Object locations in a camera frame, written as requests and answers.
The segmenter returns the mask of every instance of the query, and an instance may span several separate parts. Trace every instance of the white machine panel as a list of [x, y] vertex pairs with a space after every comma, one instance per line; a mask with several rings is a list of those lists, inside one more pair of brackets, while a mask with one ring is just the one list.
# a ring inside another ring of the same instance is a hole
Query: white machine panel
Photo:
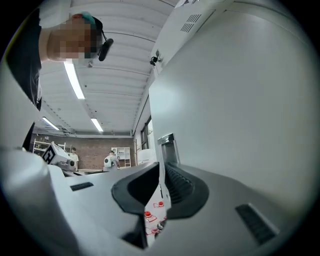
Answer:
[[234, 0], [199, 0], [176, 7], [164, 24], [151, 52], [155, 63], [155, 77], [160, 74], [177, 51], [204, 25], [209, 17], [217, 16], [226, 10]]

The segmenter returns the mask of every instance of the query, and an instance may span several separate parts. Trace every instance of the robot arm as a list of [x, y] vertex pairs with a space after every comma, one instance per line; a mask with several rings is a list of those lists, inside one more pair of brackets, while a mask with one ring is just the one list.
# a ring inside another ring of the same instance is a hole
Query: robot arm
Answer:
[[59, 146], [51, 142], [50, 146], [42, 155], [42, 159], [48, 165], [55, 165], [64, 171], [75, 171], [76, 163], [71, 160], [68, 154]]

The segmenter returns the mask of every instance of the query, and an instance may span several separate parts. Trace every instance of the white robot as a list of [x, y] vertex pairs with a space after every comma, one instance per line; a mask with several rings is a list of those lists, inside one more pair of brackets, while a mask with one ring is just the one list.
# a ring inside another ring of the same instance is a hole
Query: white robot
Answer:
[[116, 165], [116, 163], [110, 159], [109, 156], [107, 156], [104, 161], [103, 161], [103, 171], [104, 172], [109, 172], [110, 171], [110, 168], [112, 168], [113, 166]]
[[54, 142], [51, 142], [50, 146], [42, 155], [42, 159], [48, 165], [55, 165], [60, 167], [63, 171], [72, 171], [76, 170], [76, 165], [70, 156]]

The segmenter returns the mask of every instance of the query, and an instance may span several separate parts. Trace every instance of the fluorescent light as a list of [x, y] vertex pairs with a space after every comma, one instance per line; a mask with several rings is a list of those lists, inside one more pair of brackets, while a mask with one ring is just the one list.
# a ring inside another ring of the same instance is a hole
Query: fluorescent light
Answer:
[[81, 90], [74, 64], [72, 63], [72, 61], [65, 61], [63, 62], [63, 64], [75, 95], [77, 96], [78, 99], [84, 100], [85, 96]]
[[49, 125], [51, 125], [54, 129], [59, 131], [59, 128], [57, 128], [52, 122], [50, 122], [46, 117], [42, 117], [42, 119]]
[[97, 130], [99, 132], [103, 132], [104, 130], [102, 130], [100, 124], [98, 123], [98, 120], [96, 118], [91, 118], [92, 123], [95, 125], [95, 127], [97, 128]]

